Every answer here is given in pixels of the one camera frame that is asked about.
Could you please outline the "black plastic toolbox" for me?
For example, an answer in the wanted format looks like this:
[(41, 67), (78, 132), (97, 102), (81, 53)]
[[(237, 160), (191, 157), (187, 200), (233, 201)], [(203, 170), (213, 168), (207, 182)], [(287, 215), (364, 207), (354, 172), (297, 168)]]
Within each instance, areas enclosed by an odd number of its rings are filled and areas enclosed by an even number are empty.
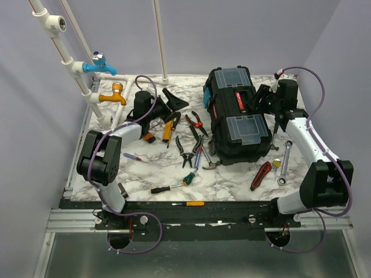
[(213, 69), (203, 86), (203, 106), (211, 120), (209, 152), (222, 165), (257, 162), (269, 153), (272, 133), (247, 67)]

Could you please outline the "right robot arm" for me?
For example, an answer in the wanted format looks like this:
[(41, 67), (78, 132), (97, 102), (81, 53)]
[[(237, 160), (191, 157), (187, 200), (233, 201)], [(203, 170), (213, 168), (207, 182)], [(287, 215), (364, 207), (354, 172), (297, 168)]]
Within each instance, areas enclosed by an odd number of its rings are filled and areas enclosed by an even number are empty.
[(345, 206), (340, 213), (344, 215), (352, 205), (353, 164), (340, 159), (320, 138), (307, 111), (297, 107), (298, 91), (295, 80), (280, 79), (273, 87), (261, 85), (253, 97), (253, 110), (275, 116), (277, 126), (294, 141), (308, 166), (298, 191), (270, 202), (266, 215), (274, 227), (285, 223), (289, 214)]

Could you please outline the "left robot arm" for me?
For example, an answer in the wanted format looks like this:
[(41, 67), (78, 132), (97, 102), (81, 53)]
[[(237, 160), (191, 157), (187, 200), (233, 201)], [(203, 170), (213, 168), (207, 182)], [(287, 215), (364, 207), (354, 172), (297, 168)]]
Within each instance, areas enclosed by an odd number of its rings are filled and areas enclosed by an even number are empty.
[(126, 202), (123, 186), (116, 181), (122, 147), (139, 139), (153, 143), (155, 137), (149, 131), (150, 123), (158, 118), (168, 123), (180, 115), (180, 109), (189, 106), (189, 102), (168, 89), (162, 92), (167, 102), (146, 90), (138, 91), (125, 122), (106, 133), (88, 131), (78, 158), (77, 173), (95, 187), (102, 208), (110, 212), (109, 223), (117, 229), (124, 228), (129, 220), (123, 211)]

